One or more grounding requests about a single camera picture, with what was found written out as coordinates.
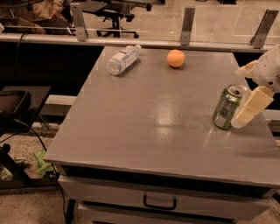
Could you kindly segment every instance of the floor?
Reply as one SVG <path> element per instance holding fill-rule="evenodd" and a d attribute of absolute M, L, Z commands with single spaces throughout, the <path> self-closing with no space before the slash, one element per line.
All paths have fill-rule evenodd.
<path fill-rule="evenodd" d="M 178 40 L 182 25 L 182 11 L 185 6 L 196 6 L 196 17 L 192 31 L 192 40 L 244 43 L 250 40 L 256 31 L 262 14 L 269 6 L 280 8 L 278 0 L 256 1 L 237 0 L 237 5 L 220 5 L 216 0 L 197 2 L 195 0 L 167 0 L 166 6 L 154 6 L 151 12 L 143 8 L 133 9 L 136 18 L 131 23 L 122 24 L 125 28 L 137 30 L 141 39 Z M 85 14 L 89 35 L 94 36 L 95 30 L 107 27 L 102 18 Z M 280 36 L 280 18 L 276 19 L 269 33 L 268 41 L 276 43 Z M 42 140 L 46 147 L 50 145 L 60 127 L 51 123 L 51 127 Z M 43 130 L 38 122 L 33 128 L 41 133 Z M 38 178 L 37 161 L 33 153 L 41 149 L 35 136 L 22 134 L 5 141 L 10 144 L 10 156 L 25 158 L 29 165 L 25 169 L 32 178 Z M 239 221 L 238 224 L 278 224 L 280 223 L 280 205 L 272 199 L 273 207 L 252 221 Z M 0 223 L 1 224 L 60 224 L 64 223 L 63 197 L 57 186 L 46 188 L 25 188 L 0 191 Z M 74 210 L 73 224 L 89 224 L 77 209 Z"/>

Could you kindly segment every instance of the can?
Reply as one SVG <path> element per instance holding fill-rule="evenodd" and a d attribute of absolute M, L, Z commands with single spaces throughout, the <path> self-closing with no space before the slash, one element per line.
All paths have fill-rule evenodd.
<path fill-rule="evenodd" d="M 231 120 L 246 91 L 247 88 L 242 85 L 229 85 L 223 90 L 213 113 L 213 123 L 216 126 L 223 130 L 231 128 Z"/>

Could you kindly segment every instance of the drawer handle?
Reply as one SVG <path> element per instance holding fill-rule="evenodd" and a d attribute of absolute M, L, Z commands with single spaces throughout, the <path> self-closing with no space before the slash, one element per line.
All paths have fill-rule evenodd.
<path fill-rule="evenodd" d="M 162 210 L 171 211 L 171 210 L 174 210 L 176 208 L 177 201 L 176 201 L 176 199 L 173 199 L 173 206 L 153 206 L 153 205 L 149 205 L 147 203 L 147 195 L 144 195 L 143 196 L 143 204 L 148 208 L 155 208 L 155 209 L 162 209 Z"/>

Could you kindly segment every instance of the gray tabletop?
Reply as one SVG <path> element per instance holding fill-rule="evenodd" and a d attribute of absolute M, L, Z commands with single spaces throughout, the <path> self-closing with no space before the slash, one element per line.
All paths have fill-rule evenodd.
<path fill-rule="evenodd" d="M 120 48 L 105 47 L 59 129 L 45 160 L 61 164 L 280 186 L 280 150 L 259 115 L 242 129 L 212 122 L 221 92 L 245 84 L 232 53 L 142 49 L 121 76 L 106 70 Z"/>

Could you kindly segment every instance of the orange ball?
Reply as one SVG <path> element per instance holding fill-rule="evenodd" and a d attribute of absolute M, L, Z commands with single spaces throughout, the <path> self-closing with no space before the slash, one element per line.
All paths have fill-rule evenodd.
<path fill-rule="evenodd" d="M 171 50 L 167 54 L 167 64 L 171 67 L 181 67 L 184 61 L 185 55 L 180 50 Z"/>

